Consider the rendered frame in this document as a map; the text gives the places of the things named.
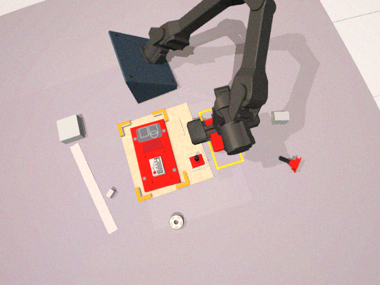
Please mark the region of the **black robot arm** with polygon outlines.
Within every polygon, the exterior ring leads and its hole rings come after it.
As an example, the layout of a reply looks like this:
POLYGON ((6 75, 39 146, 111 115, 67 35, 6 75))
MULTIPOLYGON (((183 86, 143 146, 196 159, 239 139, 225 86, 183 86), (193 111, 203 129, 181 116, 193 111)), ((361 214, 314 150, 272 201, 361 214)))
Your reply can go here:
POLYGON ((255 144, 248 122, 254 122, 268 97, 266 58, 272 29, 274 0, 203 0, 186 15, 151 27, 150 40, 140 50, 149 64, 163 64, 169 50, 183 50, 192 33, 229 6, 250 7, 243 61, 230 86, 214 89, 214 118, 223 124, 218 130, 227 155, 246 152, 255 144), (240 107, 249 108, 248 111, 240 107))

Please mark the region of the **pale pink flat strip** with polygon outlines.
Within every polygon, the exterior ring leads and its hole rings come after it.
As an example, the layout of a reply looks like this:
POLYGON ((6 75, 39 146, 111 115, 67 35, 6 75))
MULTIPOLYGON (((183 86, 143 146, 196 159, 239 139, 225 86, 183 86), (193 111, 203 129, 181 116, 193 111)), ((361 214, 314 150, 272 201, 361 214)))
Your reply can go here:
POLYGON ((79 143, 70 147, 71 152, 77 162, 77 165, 82 173, 82 176, 85 180, 86 186, 92 196, 92 199, 95 203, 95 206, 103 220, 103 223, 108 231, 108 234, 116 231, 118 228, 108 210, 108 207, 100 193, 100 189, 94 179, 94 176, 91 172, 91 169, 83 156, 83 153, 80 149, 79 143))

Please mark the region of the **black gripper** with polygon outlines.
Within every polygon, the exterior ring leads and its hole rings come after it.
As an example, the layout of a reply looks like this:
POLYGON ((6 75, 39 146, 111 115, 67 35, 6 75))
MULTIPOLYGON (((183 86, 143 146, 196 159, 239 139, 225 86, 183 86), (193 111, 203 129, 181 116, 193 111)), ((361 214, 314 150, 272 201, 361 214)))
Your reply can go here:
MULTIPOLYGON (((206 125, 205 120, 201 121, 201 119, 196 119, 193 121, 189 121, 186 125, 188 128, 188 132, 191 138, 191 142, 193 145, 198 145, 201 143, 205 143, 211 141, 210 134, 217 133, 220 130, 223 124, 218 123, 214 118, 214 107, 212 108, 213 114, 211 114, 213 123, 210 125, 206 125), (215 130, 214 130, 215 129, 215 130), (212 130, 212 131, 210 131, 212 130)), ((248 122, 250 128, 257 127, 260 123, 260 118, 257 115, 254 122, 248 122)), ((218 134, 219 135, 219 134, 218 134)))

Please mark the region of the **white cube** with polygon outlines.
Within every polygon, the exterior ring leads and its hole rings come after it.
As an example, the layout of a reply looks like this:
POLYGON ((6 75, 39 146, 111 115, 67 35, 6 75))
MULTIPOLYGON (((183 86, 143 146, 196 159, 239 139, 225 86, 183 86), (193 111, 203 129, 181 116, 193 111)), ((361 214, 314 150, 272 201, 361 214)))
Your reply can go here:
POLYGON ((60 141, 64 144, 85 137, 82 127, 82 119, 76 114, 57 120, 57 128, 60 141))

